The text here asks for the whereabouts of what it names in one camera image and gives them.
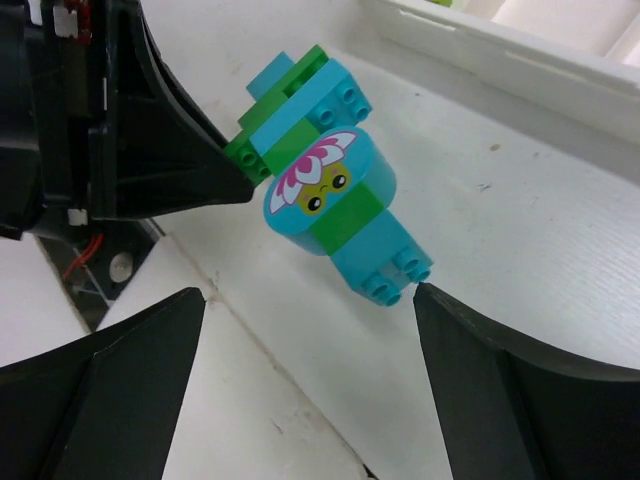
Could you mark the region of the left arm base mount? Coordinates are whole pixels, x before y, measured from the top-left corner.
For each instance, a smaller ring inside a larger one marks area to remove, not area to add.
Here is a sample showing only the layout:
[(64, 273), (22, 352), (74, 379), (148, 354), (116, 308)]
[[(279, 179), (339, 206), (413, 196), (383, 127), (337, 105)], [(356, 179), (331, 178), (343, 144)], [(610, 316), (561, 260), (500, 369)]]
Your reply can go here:
[(163, 236), (152, 220), (100, 221), (69, 240), (43, 234), (36, 240), (81, 326), (92, 333)]

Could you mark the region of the teal and green lego figure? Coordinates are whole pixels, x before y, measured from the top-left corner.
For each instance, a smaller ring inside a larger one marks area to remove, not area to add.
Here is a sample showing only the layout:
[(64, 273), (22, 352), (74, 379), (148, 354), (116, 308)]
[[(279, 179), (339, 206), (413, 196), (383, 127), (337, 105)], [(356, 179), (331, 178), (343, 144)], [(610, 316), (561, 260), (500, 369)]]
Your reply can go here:
[(254, 185), (272, 181), (268, 226), (377, 305), (425, 281), (433, 262), (389, 209), (396, 175), (358, 126), (372, 106), (347, 68), (315, 45), (298, 61), (278, 54), (247, 90), (254, 103), (224, 152)]

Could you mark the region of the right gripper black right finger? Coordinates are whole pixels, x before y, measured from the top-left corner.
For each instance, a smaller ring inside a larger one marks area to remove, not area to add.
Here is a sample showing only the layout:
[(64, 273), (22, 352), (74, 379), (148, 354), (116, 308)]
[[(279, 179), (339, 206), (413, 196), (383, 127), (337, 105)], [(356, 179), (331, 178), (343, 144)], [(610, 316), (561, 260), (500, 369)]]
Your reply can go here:
[(432, 284), (413, 303), (454, 478), (638, 478), (638, 370), (546, 344)]

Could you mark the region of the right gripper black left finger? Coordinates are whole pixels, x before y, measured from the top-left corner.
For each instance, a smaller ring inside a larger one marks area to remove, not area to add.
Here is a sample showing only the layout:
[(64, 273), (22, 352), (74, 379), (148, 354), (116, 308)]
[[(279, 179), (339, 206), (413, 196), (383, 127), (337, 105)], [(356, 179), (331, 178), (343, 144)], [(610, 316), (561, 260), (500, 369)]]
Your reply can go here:
[(134, 316), (1, 369), (4, 479), (159, 479), (205, 300), (184, 288)]

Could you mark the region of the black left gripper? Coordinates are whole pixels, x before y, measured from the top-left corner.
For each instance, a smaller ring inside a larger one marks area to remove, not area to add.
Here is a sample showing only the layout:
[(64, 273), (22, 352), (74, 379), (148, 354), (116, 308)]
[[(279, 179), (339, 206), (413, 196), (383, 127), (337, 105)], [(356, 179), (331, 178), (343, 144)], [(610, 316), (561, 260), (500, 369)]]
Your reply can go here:
[(161, 58), (138, 1), (1, 4), (1, 235), (249, 202), (254, 185)]

